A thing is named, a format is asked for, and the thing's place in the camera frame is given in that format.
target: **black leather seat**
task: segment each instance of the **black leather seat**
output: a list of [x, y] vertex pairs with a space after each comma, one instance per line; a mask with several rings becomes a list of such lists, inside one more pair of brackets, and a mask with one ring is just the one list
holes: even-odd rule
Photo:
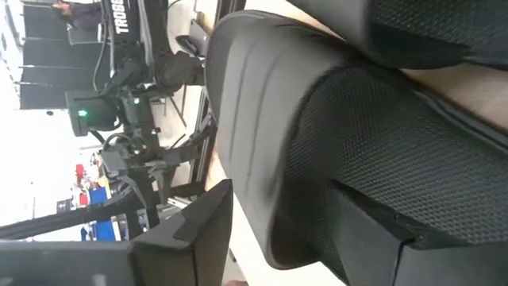
[[508, 67], [504, 0], [288, 1], [389, 67]]
[[217, 25], [206, 86], [219, 157], [271, 266], [322, 261], [352, 286], [508, 281], [505, 133], [257, 11]]

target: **seat cushion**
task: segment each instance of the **seat cushion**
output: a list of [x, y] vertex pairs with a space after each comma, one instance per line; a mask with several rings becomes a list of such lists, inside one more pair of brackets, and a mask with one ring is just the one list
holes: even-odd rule
[[[409, 242], [418, 250], [505, 247], [508, 137], [501, 130], [297, 21], [245, 11], [226, 17], [214, 35], [224, 37], [212, 36], [207, 62], [209, 93], [221, 105], [219, 157], [271, 266], [322, 261], [344, 282], [370, 285], [352, 265], [378, 263], [376, 255], [352, 263], [344, 242], [372, 236], [337, 235], [356, 218], [337, 211], [349, 203], [332, 182], [382, 206], [389, 230], [402, 228], [391, 260], [379, 262], [388, 280]], [[368, 217], [363, 222], [380, 220], [368, 208], [356, 211]]]
[[395, 68], [460, 62], [506, 68], [508, 2], [503, 0], [288, 0]]

